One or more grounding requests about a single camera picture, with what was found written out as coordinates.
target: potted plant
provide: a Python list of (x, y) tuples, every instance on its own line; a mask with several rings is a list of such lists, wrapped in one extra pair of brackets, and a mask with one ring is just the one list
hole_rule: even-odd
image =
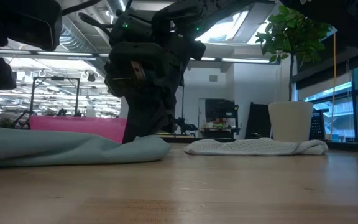
[(271, 15), (265, 33), (257, 33), (257, 43), (262, 53), (271, 53), (270, 63), (290, 58), (290, 81), (288, 84), (289, 102), (269, 105), (273, 136), (278, 141), (299, 142), (309, 138), (313, 104), (292, 102), (292, 80), (295, 56), (305, 62), (321, 61), (318, 52), (324, 50), (321, 42), (327, 36), (331, 26), (313, 21), (296, 10), (279, 7), (280, 13)]

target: desk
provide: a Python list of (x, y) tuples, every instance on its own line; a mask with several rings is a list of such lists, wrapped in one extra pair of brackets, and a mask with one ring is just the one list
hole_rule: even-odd
[(205, 138), (231, 138), (234, 139), (235, 128), (203, 128)]
[(0, 224), (358, 223), (358, 154), (0, 169)]

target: window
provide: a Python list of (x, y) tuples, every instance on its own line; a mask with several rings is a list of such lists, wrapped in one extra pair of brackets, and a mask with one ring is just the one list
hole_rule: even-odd
[(209, 31), (205, 32), (196, 40), (202, 43), (224, 42), (232, 40), (240, 26), (248, 15), (248, 10), (239, 12), (233, 16), (229, 16), (221, 21), (218, 21)]
[(353, 127), (353, 102), (351, 97), (336, 99), (334, 114), (332, 113), (333, 102), (331, 100), (322, 103), (315, 103), (315, 110), (324, 110), (324, 127), (326, 134), (331, 134), (331, 121), (334, 121), (333, 134), (337, 134), (340, 139), (354, 138)]
[[(348, 93), (352, 90), (352, 82), (347, 82), (344, 83), (342, 85), (339, 85), (335, 88), (335, 94), (340, 94), (340, 93)], [(324, 92), (321, 93), (317, 93), (313, 96), (309, 96), (305, 98), (305, 102), (309, 102), (309, 101), (313, 101), (313, 100), (318, 100), (327, 96), (332, 96), (334, 93), (334, 88), (330, 88), (329, 90), (326, 90)]]
[(352, 81), (336, 87), (334, 113), (333, 89), (309, 96), (304, 101), (314, 103), (314, 109), (324, 111), (326, 134), (338, 134), (344, 141), (358, 142), (358, 68), (351, 71)]

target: orange cable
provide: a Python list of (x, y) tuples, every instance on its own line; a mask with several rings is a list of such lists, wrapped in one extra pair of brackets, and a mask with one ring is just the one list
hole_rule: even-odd
[(333, 131), (334, 131), (335, 87), (336, 87), (336, 32), (334, 32), (334, 91), (333, 91), (333, 107), (331, 108), (331, 140), (333, 140)]

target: white plant pot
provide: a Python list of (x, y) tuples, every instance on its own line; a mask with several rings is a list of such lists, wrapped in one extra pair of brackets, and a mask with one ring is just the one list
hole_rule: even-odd
[(309, 140), (313, 104), (308, 102), (271, 103), (268, 106), (273, 138), (283, 142)]

